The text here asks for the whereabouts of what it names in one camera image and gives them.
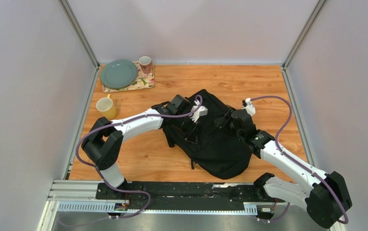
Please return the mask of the black backpack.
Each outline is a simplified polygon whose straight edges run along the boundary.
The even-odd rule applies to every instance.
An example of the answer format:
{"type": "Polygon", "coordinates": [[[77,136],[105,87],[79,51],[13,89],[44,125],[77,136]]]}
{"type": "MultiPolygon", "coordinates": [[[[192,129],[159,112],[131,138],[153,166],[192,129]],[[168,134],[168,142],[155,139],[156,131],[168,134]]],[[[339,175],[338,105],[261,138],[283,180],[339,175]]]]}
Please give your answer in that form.
{"type": "Polygon", "coordinates": [[[229,130],[227,125],[218,129],[214,120],[221,117],[231,106],[202,89],[197,92],[203,98],[208,114],[199,118],[198,143],[184,141],[173,134],[175,144],[191,159],[212,176],[227,180],[241,174],[249,165],[252,151],[229,130]]]}

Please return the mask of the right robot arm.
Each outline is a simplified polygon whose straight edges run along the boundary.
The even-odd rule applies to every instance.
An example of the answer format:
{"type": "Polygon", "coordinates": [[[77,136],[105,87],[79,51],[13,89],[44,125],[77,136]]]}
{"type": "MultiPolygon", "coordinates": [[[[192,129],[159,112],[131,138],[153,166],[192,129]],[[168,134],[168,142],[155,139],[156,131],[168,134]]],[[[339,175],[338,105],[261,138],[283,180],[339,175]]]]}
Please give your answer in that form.
{"type": "Polygon", "coordinates": [[[290,183],[266,173],[257,180],[260,185],[254,188],[257,200],[265,202],[276,197],[287,201],[305,210],[325,229],[348,221],[346,212],[352,207],[352,200],[340,173],[327,173],[294,155],[274,136],[257,129],[252,113],[246,108],[230,108],[215,119],[214,124],[237,137],[259,159],[273,164],[295,181],[290,183]]]}

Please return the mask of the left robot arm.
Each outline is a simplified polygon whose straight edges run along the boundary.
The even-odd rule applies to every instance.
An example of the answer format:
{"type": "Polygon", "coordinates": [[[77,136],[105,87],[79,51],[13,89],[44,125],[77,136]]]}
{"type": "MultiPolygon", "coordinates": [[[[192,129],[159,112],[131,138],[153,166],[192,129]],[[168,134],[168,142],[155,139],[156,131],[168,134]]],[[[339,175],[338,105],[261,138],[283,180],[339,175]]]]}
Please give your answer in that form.
{"type": "Polygon", "coordinates": [[[173,119],[189,118],[194,122],[203,105],[201,95],[196,95],[194,108],[184,113],[192,103],[181,95],[172,101],[153,105],[150,109],[124,119],[99,118],[90,132],[76,146],[76,158],[83,164],[94,167],[108,186],[108,193],[116,200],[125,197],[125,177],[120,172],[117,159],[123,142],[142,133],[166,127],[173,119]]]}

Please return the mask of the floral tray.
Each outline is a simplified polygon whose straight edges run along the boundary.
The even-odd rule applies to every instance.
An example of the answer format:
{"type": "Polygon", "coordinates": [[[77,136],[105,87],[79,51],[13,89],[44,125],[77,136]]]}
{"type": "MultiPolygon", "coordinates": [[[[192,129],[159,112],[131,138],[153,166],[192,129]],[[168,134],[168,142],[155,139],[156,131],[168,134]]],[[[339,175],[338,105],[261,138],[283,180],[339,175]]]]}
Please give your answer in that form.
{"type": "Polygon", "coordinates": [[[133,63],[138,68],[138,75],[137,75],[137,77],[136,77],[136,79],[134,80],[133,83],[131,83],[130,85],[128,85],[128,86],[126,86],[124,88],[120,88],[120,89],[111,89],[111,88],[105,87],[102,84],[102,90],[103,90],[103,92],[110,93],[110,92],[118,92],[118,91],[127,91],[127,90],[138,90],[138,89],[152,88],[155,85],[154,68],[152,69],[152,72],[150,74],[145,74],[141,70],[141,67],[140,67],[140,64],[139,64],[138,61],[135,61],[133,63]]]}

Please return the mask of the brown patterned mug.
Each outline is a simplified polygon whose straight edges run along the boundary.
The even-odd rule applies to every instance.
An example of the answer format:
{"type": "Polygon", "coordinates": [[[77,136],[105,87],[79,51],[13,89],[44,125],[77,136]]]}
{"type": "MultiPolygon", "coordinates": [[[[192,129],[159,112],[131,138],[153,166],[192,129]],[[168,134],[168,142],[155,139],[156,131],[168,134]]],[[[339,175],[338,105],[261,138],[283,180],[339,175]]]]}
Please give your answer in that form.
{"type": "Polygon", "coordinates": [[[142,56],[139,58],[141,70],[145,74],[150,74],[153,69],[152,59],[149,56],[142,56]]]}

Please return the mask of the grey-green plate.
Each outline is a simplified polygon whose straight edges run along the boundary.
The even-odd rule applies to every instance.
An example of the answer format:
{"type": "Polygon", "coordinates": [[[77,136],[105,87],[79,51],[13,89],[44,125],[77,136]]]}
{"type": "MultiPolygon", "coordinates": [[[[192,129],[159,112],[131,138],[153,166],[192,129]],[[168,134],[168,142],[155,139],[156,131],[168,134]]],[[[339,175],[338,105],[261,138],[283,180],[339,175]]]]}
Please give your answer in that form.
{"type": "Polygon", "coordinates": [[[119,59],[105,65],[101,72],[101,82],[111,89],[124,88],[134,82],[138,68],[129,60],[119,59]]]}

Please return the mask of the yellow mug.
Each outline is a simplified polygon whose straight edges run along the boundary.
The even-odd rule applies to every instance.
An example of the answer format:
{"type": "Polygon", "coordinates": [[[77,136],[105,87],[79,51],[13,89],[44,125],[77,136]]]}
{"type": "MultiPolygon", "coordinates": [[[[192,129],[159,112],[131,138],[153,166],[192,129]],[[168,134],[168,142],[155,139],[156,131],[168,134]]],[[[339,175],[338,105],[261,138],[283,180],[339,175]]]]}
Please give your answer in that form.
{"type": "Polygon", "coordinates": [[[106,97],[101,98],[96,103],[96,109],[101,115],[108,120],[113,120],[117,114],[117,110],[112,99],[112,95],[108,94],[106,97]]]}

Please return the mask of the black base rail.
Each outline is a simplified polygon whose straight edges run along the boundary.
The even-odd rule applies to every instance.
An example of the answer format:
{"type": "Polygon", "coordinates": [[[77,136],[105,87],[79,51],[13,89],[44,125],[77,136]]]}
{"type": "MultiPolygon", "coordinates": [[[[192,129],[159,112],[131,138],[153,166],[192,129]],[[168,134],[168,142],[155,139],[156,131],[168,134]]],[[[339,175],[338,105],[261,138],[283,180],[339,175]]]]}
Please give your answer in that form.
{"type": "Polygon", "coordinates": [[[117,200],[114,210],[171,213],[245,212],[272,218],[278,202],[252,183],[124,182],[115,191],[99,183],[96,199],[117,200]]]}

